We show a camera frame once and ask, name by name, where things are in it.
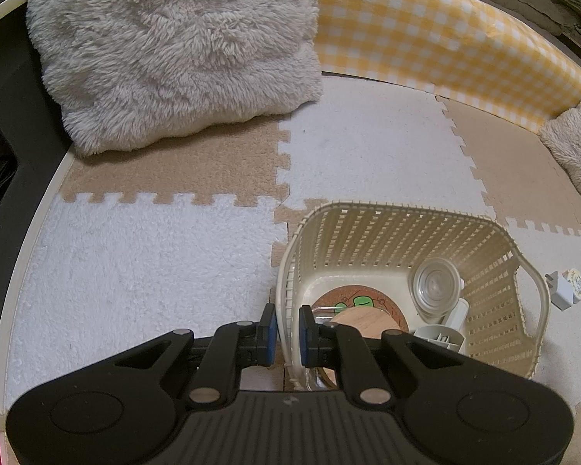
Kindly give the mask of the glass jar with wooden lid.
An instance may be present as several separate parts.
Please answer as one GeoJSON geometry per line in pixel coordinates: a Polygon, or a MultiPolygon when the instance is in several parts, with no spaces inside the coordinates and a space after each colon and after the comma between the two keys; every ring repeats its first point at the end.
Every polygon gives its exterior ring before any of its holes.
{"type": "MultiPolygon", "coordinates": [[[[331,321],[357,329],[364,338],[379,339],[386,330],[408,332],[408,325],[402,318],[392,317],[383,308],[348,307],[343,303],[336,305],[316,305],[313,314],[318,324],[331,321]]],[[[337,388],[336,375],[333,370],[316,367],[307,373],[307,386],[312,391],[337,388]]]]}

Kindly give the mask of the cream slatted plastic basket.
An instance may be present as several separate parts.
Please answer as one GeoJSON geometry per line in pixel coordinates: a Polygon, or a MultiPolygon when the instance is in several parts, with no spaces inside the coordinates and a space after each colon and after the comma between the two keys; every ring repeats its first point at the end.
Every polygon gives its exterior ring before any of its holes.
{"type": "Polygon", "coordinates": [[[299,353],[302,305],[337,287],[372,287],[401,308],[414,331],[431,323],[413,304],[409,276],[434,257],[453,262],[465,281],[462,353],[531,378],[547,329],[549,291],[503,227],[460,212],[336,201],[299,222],[279,262],[277,319],[292,387],[310,391],[299,353]]]}

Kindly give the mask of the white usb power adapter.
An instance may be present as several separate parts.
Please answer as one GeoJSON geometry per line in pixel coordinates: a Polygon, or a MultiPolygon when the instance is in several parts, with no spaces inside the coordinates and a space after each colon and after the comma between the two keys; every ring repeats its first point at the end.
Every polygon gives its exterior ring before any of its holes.
{"type": "Polygon", "coordinates": [[[561,311],[574,306],[574,290],[570,281],[557,271],[545,275],[552,305],[561,311]]]}

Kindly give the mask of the cork coaster with green frog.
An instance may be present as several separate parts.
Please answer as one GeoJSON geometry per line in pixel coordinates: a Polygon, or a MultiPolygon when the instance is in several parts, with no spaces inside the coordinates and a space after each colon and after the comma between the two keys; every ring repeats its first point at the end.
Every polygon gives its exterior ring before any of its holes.
{"type": "Polygon", "coordinates": [[[391,298],[377,289],[366,286],[334,288],[317,299],[311,305],[311,309],[316,305],[336,305],[337,303],[343,303],[348,307],[366,307],[369,305],[370,307],[383,308],[392,317],[402,318],[408,325],[403,311],[391,298]]]}

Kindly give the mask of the grey white plastic holder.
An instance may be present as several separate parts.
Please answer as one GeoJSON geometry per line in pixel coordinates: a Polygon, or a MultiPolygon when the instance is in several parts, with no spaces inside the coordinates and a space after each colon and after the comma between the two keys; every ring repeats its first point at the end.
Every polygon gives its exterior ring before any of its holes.
{"type": "Polygon", "coordinates": [[[462,333],[442,324],[429,324],[418,327],[413,332],[413,336],[456,353],[463,349],[465,343],[465,336],[462,333]]]}

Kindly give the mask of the yellow checkered bumper cushion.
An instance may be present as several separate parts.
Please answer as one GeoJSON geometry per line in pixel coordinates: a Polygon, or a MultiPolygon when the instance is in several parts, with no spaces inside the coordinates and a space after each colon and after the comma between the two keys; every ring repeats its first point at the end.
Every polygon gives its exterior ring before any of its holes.
{"type": "Polygon", "coordinates": [[[581,102],[581,67],[480,0],[319,0],[323,71],[455,100],[538,132],[581,102]]]}

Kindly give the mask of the fluffy white cushion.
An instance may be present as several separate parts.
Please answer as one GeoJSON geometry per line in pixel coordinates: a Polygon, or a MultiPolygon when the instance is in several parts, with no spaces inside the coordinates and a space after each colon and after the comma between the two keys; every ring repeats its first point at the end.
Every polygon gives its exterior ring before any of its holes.
{"type": "Polygon", "coordinates": [[[44,85],[82,155],[317,101],[319,0],[28,0],[44,85]]]}

